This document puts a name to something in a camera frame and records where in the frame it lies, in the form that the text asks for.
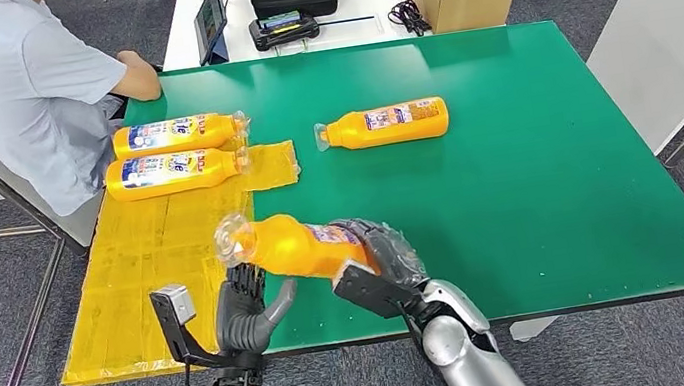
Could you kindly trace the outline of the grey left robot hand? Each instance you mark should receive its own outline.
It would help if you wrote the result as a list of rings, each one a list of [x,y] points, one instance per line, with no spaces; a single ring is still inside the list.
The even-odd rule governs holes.
[[[216,335],[224,353],[261,354],[296,298],[297,282],[287,278],[270,304],[265,302],[265,271],[250,263],[227,269],[216,309]]]

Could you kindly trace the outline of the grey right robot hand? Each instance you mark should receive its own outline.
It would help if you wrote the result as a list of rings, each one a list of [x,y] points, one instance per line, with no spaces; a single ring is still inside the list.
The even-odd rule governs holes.
[[[417,287],[429,279],[405,235],[387,223],[354,218],[334,220],[331,225],[356,236],[367,253],[368,266],[393,283]]]

